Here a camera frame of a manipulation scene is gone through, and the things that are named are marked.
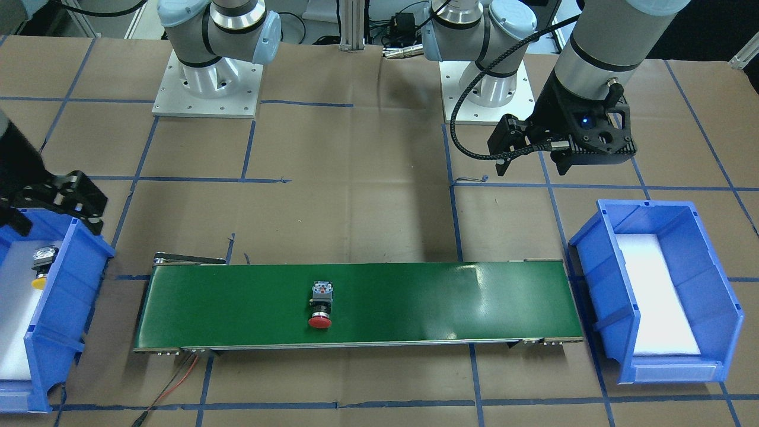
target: conveyor belt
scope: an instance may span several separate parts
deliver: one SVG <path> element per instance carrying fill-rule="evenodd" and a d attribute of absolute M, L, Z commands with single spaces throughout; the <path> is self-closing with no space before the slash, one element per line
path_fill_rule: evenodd
<path fill-rule="evenodd" d="M 307 324 L 316 280 L 332 326 Z M 138 352 L 582 340 L 561 261 L 158 265 Z"/>

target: red push button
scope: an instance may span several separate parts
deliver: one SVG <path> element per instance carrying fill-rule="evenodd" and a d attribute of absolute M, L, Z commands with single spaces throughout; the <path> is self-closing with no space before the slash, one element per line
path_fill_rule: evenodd
<path fill-rule="evenodd" d="M 327 329 L 332 324 L 332 321 L 324 316 L 314 316 L 308 319 L 308 324 L 316 329 Z"/>

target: blue bin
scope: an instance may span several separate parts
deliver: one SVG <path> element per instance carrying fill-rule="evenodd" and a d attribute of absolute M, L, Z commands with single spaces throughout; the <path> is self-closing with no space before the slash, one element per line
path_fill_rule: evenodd
<path fill-rule="evenodd" d="M 27 279 L 27 274 L 31 278 L 35 274 L 31 270 L 31 253 L 24 250 L 19 258 L 17 249 L 35 244 L 33 241 L 60 242 L 60 247 L 45 289 L 36 291 L 38 294 L 30 299 L 33 314 L 26 331 L 24 323 L 20 323 L 23 338 L 18 339 L 23 339 L 28 371 L 22 366 L 18 369 L 24 371 L 20 377 L 16 374 L 9 375 L 12 379 L 0 377 L 0 412 L 49 413 L 52 408 L 48 403 L 48 390 L 66 380 L 72 361 L 84 349 L 82 335 L 90 320 L 103 269 L 115 251 L 101 236 L 93 236 L 79 220 L 47 210 L 26 210 L 24 214 L 33 223 L 28 236 L 20 236 L 9 226 L 0 228 L 0 266 L 6 275 L 2 280 L 17 282 L 4 285 L 10 286 L 0 299 L 0 315 L 5 315 L 5 320 L 18 312 L 17 307 L 9 306 L 12 301 L 8 299 L 12 300 L 13 294 L 32 292 Z M 7 277 L 9 271 L 24 278 Z M 14 337 L 14 334 L 9 335 L 9 340 L 16 345 Z"/>
<path fill-rule="evenodd" d="M 606 355 L 619 384 L 725 381 L 743 311 L 695 206 L 684 201 L 599 200 L 569 241 L 576 246 Z M 700 354 L 636 356 L 641 313 L 617 235 L 654 234 Z"/>

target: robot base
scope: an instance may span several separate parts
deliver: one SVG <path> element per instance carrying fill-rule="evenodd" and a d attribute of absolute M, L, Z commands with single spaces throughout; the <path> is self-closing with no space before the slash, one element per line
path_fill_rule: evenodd
<path fill-rule="evenodd" d="M 232 59 L 240 71 L 235 92 L 220 98 L 200 98 L 184 87 L 176 54 L 168 59 L 161 87 L 153 104 L 154 115 L 173 117 L 226 117 L 255 119 L 263 65 Z"/>
<path fill-rule="evenodd" d="M 469 63 L 469 61 L 440 62 L 442 105 L 446 114 L 446 123 L 451 121 L 451 112 L 458 98 L 461 96 L 461 88 L 458 85 L 458 81 L 461 79 L 461 75 Z M 488 108 L 472 103 L 467 98 L 458 111 L 456 122 L 463 125 L 495 125 L 506 113 L 516 115 L 520 119 L 526 119 L 532 114 L 532 109 L 535 105 L 534 101 L 530 81 L 527 77 L 527 69 L 522 62 L 517 71 L 517 88 L 512 96 L 512 100 L 508 104 L 501 107 Z"/>

